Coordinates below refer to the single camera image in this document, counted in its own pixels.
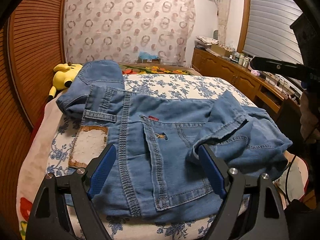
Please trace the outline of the right hand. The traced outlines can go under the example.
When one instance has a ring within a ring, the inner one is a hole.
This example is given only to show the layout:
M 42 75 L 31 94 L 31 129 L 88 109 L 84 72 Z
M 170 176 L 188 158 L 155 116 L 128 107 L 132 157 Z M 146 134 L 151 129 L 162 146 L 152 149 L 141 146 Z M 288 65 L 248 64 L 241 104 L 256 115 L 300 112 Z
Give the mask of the right hand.
M 314 144 L 319 141 L 318 118 L 309 108 L 308 96 L 308 92 L 305 89 L 300 98 L 300 133 L 307 144 Z

